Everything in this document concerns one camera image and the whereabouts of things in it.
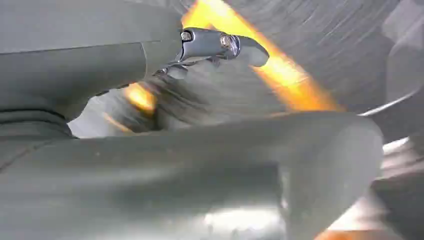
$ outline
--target orange light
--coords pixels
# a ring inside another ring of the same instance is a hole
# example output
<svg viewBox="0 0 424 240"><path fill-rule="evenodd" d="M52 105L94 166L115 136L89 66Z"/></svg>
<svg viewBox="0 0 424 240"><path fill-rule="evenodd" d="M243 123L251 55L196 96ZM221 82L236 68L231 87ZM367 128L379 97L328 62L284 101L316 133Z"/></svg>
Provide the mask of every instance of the orange light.
<svg viewBox="0 0 424 240"><path fill-rule="evenodd" d="M156 98L150 91L138 83L133 83L125 88L124 94L137 108L148 115L153 115L156 107Z"/></svg>
<svg viewBox="0 0 424 240"><path fill-rule="evenodd" d="M182 17L181 22L184 28L209 29L211 22L205 18L210 9L201 1L196 1L188 12Z"/></svg>
<svg viewBox="0 0 424 240"><path fill-rule="evenodd" d="M131 129L129 129L128 127L126 127L126 126L122 125L121 123L119 123L118 121L116 121L113 117L109 116L106 112L103 112L102 116L106 121L108 121L110 124L114 125L118 129L120 129L122 132L134 133L133 131L131 131Z"/></svg>
<svg viewBox="0 0 424 240"><path fill-rule="evenodd" d="M361 240L364 239L361 233L355 231L325 231L315 240Z"/></svg>

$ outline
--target curved metal surface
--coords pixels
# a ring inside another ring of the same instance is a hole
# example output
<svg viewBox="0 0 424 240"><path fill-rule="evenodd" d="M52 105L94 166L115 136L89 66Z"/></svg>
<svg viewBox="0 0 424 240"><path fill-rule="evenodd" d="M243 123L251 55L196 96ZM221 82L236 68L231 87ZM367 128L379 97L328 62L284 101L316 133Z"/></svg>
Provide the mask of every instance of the curved metal surface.
<svg viewBox="0 0 424 240"><path fill-rule="evenodd" d="M94 95L174 60L179 19L130 1L0 0L0 112L75 119Z"/></svg>
<svg viewBox="0 0 424 240"><path fill-rule="evenodd" d="M11 159L0 173L3 240L310 240L382 159L378 128L348 113L106 139L42 132L0 145Z"/></svg>

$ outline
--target blurred background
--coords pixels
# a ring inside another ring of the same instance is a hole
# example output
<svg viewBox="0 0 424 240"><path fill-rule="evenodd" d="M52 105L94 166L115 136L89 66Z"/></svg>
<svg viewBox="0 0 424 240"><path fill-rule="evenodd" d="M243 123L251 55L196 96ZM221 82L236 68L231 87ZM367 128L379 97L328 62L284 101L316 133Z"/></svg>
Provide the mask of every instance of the blurred background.
<svg viewBox="0 0 424 240"><path fill-rule="evenodd" d="M260 69L203 62L185 79L149 77L96 96L69 124L77 137L353 112L384 134L382 174L320 240L424 238L424 0L131 1L173 9L185 27L252 37L271 58Z"/></svg>

